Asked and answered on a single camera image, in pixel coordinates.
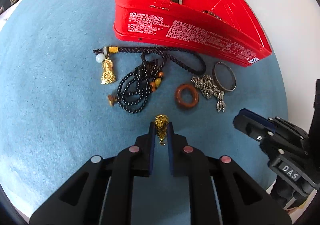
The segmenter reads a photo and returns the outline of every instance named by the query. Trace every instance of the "silver bangle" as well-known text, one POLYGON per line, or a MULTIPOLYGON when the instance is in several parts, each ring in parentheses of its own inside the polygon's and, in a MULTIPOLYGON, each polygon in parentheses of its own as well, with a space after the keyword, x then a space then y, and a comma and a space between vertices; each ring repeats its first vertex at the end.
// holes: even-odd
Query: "silver bangle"
POLYGON ((234 72, 231 70, 231 68, 230 68, 228 65, 226 65, 224 62, 217 62, 217 63, 214 65, 214 67, 213 67, 213 69, 212 69, 212 76, 213 76, 213 78, 214 78, 215 83, 217 84, 217 86, 218 86, 221 90, 223 90, 223 91, 234 91, 234 90, 235 90, 235 88, 236 88, 236 86, 237 86, 236 75, 235 75, 234 72), (217 78, 217 75, 216 75, 216 66, 217 66, 217 65, 223 65, 223 66, 226 67, 226 68, 228 69, 228 71, 231 73, 231 75, 232 75, 232 77, 233 77, 233 85, 232 85, 232 87, 231 87, 230 90, 227 89, 227 88, 225 88, 225 87, 223 87, 223 86, 221 85, 221 83, 219 82, 219 80, 218 80, 218 78, 217 78))

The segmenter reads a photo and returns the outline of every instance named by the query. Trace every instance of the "black cord necklace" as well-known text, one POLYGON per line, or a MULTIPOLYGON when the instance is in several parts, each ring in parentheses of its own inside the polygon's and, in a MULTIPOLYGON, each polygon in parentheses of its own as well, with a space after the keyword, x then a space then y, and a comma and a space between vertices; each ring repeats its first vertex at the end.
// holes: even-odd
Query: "black cord necklace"
MULTIPOLYGON (((103 49, 94 50, 93 52, 95 54, 103 53, 103 49)), ((163 78, 162 68, 168 59, 194 75, 203 75, 206 71, 205 62, 199 54, 177 47, 119 47, 118 52, 141 53, 142 63, 120 81, 116 95, 116 101, 119 106, 132 114, 141 112, 146 106, 150 93, 156 89, 150 84, 154 83, 156 79, 160 79, 158 83, 161 82, 163 78), (201 64, 201 69, 192 69, 167 51, 181 51, 195 56, 201 64), (159 63, 158 59, 147 61, 145 56, 152 53, 160 55, 162 62, 159 63), (135 90, 130 90, 131 85, 135 85, 135 90)))

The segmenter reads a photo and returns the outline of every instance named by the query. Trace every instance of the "blue fabric surface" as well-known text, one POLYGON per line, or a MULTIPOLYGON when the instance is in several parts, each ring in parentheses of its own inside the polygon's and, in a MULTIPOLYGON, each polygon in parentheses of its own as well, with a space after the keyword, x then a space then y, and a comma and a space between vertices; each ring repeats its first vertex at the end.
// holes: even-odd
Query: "blue fabric surface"
MULTIPOLYGON (((145 44, 117 40, 113 22, 114 0, 23 0, 0 32, 0 183, 13 204, 30 216, 92 155, 116 155, 147 133, 158 114, 168 115, 190 145, 208 156, 231 156, 267 188, 275 179, 268 158, 232 120, 245 107, 287 119, 275 55, 248 68, 228 63, 238 84, 225 95, 225 113, 202 96, 196 108, 179 110, 174 91, 192 75, 169 62, 146 108, 131 115, 108 106, 118 82, 100 84, 92 49, 145 44)), ((210 74, 217 59, 204 59, 210 74)), ((118 80, 141 63, 138 54, 112 60, 118 80)), ((152 177, 135 179, 132 224, 189 224, 188 180, 170 176, 167 151, 156 143, 152 177)))

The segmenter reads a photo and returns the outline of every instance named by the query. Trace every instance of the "gold buddha pendant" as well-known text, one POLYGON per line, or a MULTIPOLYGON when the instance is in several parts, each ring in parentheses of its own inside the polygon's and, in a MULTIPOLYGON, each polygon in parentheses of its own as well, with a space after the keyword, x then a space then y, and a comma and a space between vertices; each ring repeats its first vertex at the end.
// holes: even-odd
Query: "gold buddha pendant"
POLYGON ((169 118, 166 115, 156 116, 155 125, 157 130, 157 136, 160 139, 160 145, 165 145, 165 138, 167 136, 167 125, 169 123, 169 118))
POLYGON ((113 63, 109 59, 109 55, 102 62, 102 77, 101 84, 110 84, 116 81, 116 76, 112 70, 113 63))

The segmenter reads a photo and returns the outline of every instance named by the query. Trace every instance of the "white wall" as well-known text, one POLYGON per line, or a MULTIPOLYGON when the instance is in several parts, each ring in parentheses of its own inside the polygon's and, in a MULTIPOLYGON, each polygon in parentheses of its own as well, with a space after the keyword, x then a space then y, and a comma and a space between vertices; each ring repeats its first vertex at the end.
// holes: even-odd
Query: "white wall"
POLYGON ((4 24, 7 22, 7 20, 12 15, 12 13, 17 8, 17 6, 20 4, 21 1, 22 0, 18 0, 17 3, 15 3, 13 6, 9 7, 6 11, 4 11, 0 15, 0 31, 2 30, 2 28, 4 27, 4 24))
POLYGON ((320 79, 320 7, 316 0, 246 0, 279 62, 289 121, 309 131, 320 79))

